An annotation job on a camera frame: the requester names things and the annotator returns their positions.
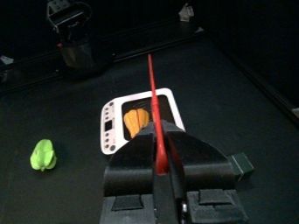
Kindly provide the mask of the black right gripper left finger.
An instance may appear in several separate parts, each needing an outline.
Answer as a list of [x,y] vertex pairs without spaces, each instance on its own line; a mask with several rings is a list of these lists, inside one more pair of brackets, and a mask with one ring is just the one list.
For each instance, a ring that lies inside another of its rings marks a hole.
[[119,149],[104,172],[104,196],[147,194],[153,190],[155,126],[152,123]]

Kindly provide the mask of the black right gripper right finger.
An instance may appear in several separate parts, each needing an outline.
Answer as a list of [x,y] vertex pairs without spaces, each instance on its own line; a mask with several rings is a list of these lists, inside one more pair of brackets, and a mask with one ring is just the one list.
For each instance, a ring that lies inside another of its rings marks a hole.
[[163,121],[163,135],[175,194],[234,189],[232,165],[222,152],[167,121]]

